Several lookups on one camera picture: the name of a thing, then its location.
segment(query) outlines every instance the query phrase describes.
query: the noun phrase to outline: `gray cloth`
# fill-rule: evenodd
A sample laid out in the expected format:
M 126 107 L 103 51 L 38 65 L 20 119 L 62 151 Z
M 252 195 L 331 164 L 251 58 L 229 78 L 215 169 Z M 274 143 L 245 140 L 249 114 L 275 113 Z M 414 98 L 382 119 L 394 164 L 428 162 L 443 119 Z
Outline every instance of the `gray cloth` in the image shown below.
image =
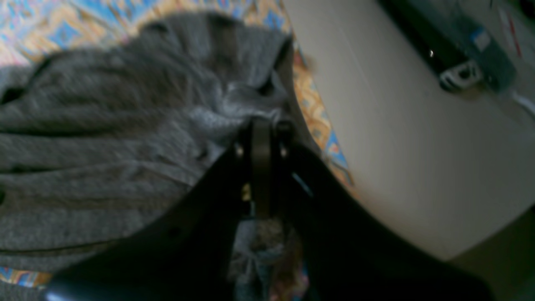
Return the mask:
M 313 146 L 292 55 L 281 32 L 181 14 L 123 46 L 0 70 L 0 249 L 131 235 L 187 193 L 252 117 L 292 120 Z M 0 252 L 0 266 L 54 272 L 95 250 Z M 0 300 L 16 291 L 3 288 Z

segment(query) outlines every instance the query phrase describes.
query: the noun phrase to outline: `white surface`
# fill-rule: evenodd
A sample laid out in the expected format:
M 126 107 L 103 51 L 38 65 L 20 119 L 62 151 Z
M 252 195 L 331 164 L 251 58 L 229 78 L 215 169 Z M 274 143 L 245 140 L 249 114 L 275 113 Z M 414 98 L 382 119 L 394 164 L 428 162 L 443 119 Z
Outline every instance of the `white surface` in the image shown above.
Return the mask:
M 535 126 L 520 108 L 443 92 L 375 1 L 284 2 L 375 217 L 446 260 L 535 203 Z

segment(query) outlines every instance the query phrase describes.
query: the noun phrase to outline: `colorful cloth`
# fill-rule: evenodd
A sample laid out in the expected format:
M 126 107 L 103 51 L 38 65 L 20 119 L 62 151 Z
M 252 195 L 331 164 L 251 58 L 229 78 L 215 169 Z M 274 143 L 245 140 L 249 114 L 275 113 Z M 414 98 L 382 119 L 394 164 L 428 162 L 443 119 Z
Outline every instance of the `colorful cloth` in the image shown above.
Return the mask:
M 248 24 L 291 32 L 280 0 L 0 0 L 0 67 L 38 62 L 54 51 L 111 47 L 145 23 L 178 11 L 216 10 Z M 336 178 L 355 195 L 347 162 L 294 39 L 294 86 L 307 126 Z M 38 287 L 48 273 L 0 267 L 0 281 Z

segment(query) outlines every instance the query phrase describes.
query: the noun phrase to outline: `blue and orange pattern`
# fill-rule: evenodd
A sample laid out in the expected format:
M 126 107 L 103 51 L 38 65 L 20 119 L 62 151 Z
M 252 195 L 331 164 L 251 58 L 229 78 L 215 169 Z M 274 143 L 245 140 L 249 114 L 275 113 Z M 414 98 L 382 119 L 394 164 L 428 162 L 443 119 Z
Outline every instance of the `blue and orange pattern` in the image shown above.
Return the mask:
M 0 0 L 0 67 L 30 64 L 63 49 L 110 47 L 166 14 L 203 10 L 292 32 L 280 0 Z M 332 172 L 356 196 L 346 159 L 296 39 L 294 45 L 294 86 L 305 121 Z M 38 287 L 49 278 L 48 273 L 0 267 L 0 281 L 7 283 Z

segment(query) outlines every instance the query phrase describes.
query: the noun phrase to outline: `gray sweater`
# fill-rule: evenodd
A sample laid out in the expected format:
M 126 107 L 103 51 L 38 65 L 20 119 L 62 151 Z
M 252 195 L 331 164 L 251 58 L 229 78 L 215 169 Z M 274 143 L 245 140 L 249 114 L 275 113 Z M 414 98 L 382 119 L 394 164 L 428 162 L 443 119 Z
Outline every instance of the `gray sweater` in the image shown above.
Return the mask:
M 39 250 L 138 231 L 179 201 L 252 117 L 292 120 L 314 145 L 293 92 L 292 55 L 281 32 L 181 14 L 123 46 L 0 70 L 0 266 L 54 272 L 106 244 Z M 0 284 L 0 300 L 36 296 Z

